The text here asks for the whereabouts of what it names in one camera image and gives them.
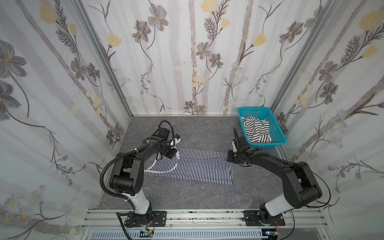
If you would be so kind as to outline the blue white striped tank top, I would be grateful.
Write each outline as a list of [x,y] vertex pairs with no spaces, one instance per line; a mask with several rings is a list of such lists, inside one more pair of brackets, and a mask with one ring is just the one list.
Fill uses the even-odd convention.
[[233,168],[228,153],[176,147],[176,155],[156,159],[145,175],[231,186]]

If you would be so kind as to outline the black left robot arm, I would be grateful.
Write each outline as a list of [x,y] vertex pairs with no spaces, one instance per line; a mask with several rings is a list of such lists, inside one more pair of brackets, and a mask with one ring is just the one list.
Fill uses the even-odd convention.
[[132,208],[130,212],[117,212],[123,230],[134,227],[153,227],[156,217],[150,201],[145,197],[145,162],[156,155],[157,159],[172,159],[177,154],[176,145],[180,136],[167,120],[158,124],[155,132],[144,139],[142,144],[127,153],[118,153],[100,173],[100,187],[109,196],[123,199]]

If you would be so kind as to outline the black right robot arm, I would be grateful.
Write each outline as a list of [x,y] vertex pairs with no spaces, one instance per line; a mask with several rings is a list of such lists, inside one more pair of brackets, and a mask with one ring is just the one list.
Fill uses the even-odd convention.
[[228,151],[228,162],[249,169],[253,166],[263,168],[280,178],[283,192],[260,205],[257,210],[243,211],[243,221],[247,226],[284,226],[284,214],[302,207],[314,208],[313,202],[323,196],[318,183],[326,186],[329,198],[320,207],[325,207],[332,199],[330,187],[326,181],[311,170],[305,162],[292,162],[277,158],[258,148],[252,148],[244,136],[234,129],[233,149]]

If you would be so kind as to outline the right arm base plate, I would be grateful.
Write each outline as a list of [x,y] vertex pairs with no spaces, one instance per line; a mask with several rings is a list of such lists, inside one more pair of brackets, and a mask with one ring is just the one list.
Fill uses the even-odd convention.
[[244,217],[243,221],[246,223],[247,227],[253,226],[285,226],[285,220],[282,214],[277,216],[271,216],[267,211],[262,210],[261,213],[257,211],[243,211]]

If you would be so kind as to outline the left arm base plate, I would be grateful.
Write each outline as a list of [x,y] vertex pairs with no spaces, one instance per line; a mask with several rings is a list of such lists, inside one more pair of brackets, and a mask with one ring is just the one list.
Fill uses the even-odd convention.
[[154,211],[148,212],[145,215],[135,214],[129,212],[127,219],[124,222],[124,226],[127,228],[133,227],[165,227],[167,219],[166,211]]

